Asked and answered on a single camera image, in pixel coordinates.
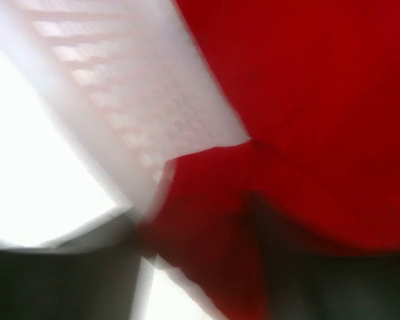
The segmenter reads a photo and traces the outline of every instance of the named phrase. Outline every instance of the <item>slatted panel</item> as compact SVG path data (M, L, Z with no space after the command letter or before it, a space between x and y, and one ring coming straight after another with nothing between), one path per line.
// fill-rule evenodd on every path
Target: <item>slatted panel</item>
M15 2L156 180L166 159L245 137L169 0Z

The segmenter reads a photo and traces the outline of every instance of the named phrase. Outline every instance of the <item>red garment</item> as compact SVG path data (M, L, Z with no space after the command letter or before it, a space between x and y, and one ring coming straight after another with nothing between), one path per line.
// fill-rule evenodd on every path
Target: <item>red garment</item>
M400 251L400 0L177 3L252 140L176 160L146 242L231 320L265 318L250 191L316 249Z

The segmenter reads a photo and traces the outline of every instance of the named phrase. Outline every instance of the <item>red cloth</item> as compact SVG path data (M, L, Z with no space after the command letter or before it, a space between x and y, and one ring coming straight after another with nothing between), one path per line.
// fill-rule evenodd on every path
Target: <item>red cloth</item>
M400 0L177 3L252 140L177 159L146 243L231 320L265 317L250 191L330 254L400 251Z

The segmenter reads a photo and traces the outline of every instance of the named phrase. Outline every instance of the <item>dark blurry object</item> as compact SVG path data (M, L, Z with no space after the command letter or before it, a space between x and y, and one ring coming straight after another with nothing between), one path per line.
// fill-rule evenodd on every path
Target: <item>dark blurry object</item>
M132 230L124 213L56 249L0 250L0 320L128 320Z
M287 218L260 197L257 222L273 320L400 320L400 254L327 257L302 247Z

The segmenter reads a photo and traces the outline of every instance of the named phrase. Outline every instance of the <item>red fabric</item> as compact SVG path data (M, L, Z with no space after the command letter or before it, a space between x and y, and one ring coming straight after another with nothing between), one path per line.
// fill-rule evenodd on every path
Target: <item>red fabric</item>
M400 0L177 3L252 140L176 160L146 242L231 320L265 314L250 191L316 249L400 251Z

